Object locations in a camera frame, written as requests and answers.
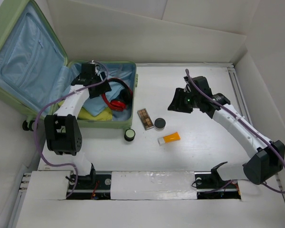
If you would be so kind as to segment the light blue cloth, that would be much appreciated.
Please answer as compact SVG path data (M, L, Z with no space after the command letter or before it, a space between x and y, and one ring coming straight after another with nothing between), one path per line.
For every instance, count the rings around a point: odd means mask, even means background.
M124 88L122 85L118 83L109 83L111 87L111 91L106 92L105 96L107 100L110 102L115 99L120 91ZM95 97L93 99L87 99L83 105L83 107L93 116L98 115L102 112L108 105L103 101L101 96Z

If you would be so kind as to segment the black round compact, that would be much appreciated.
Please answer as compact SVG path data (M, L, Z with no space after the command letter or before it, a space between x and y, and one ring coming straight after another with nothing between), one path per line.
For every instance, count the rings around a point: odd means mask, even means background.
M157 130L163 130L166 126L166 121L163 118L157 118L154 121L154 127Z

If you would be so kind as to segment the orange tube white cap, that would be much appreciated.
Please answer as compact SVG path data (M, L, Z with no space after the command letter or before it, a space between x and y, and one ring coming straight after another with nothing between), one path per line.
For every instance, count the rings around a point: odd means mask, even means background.
M179 141L181 138L178 134L178 132L175 132L175 133L172 133L172 134L169 134L169 135L166 135L164 137L161 137L161 138L158 138L158 144L160 146L166 144L166 143L171 143L171 142L174 142L174 141Z

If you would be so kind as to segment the eyeshadow palette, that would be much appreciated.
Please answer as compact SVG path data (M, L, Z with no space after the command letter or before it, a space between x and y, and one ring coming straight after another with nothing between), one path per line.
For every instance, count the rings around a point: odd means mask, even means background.
M138 110L137 113L145 130L149 130L154 127L154 124L145 108Z

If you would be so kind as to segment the yellow shorts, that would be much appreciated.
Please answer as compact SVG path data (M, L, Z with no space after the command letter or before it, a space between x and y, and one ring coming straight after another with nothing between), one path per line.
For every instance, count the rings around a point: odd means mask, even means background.
M65 100L58 103L59 109L54 112L59 116L67 116L68 114L75 114L75 111L79 110L79 105L81 109L78 113L78 120L87 120L87 121L111 121L113 119L113 112L109 107L106 107L96 116L91 115L84 107L83 102L79 101L76 103L76 100L68 98L66 100L66 105L64 105Z

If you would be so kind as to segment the red black headphones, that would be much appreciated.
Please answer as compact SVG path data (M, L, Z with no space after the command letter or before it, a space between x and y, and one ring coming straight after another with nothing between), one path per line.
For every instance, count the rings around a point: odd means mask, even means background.
M112 101L108 101L105 94L101 94L103 101L107 106L113 111L122 112L127 108L127 106L133 101L133 92L130 87L121 79L110 78L108 82L115 82L122 85L123 89L120 91L119 95Z

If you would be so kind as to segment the green hard-shell suitcase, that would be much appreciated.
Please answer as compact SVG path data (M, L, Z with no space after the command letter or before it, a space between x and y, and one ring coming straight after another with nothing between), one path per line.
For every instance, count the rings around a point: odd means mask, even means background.
M38 112L69 93L81 65L91 60L68 61L50 23L34 0L4 0L0 6L0 100L27 119L24 131L34 131ZM96 74L119 78L134 93L138 75L130 61L94 61ZM133 102L113 111L112 120L78 120L80 127L127 129L133 122Z

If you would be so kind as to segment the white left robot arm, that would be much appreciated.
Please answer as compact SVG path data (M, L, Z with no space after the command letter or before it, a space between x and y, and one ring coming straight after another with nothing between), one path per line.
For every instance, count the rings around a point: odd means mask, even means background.
M95 186L96 174L93 164L80 152L83 140L77 118L86 100L110 89L108 76L105 65L99 62L83 63L81 72L71 82L67 97L61 100L63 104L44 119L47 148L76 169L69 180L75 183L78 175L80 184L88 189Z

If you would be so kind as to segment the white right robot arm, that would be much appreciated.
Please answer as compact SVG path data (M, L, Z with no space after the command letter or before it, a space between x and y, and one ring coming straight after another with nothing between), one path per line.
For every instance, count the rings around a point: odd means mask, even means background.
M284 165L285 145L272 141L257 132L221 93L213 94L206 77L184 77L185 88L176 88L169 111L192 113L199 109L202 113L224 127L243 147L248 161L229 164L222 162L211 169L210 181L221 187L229 180L249 180L255 185L265 183L280 172Z

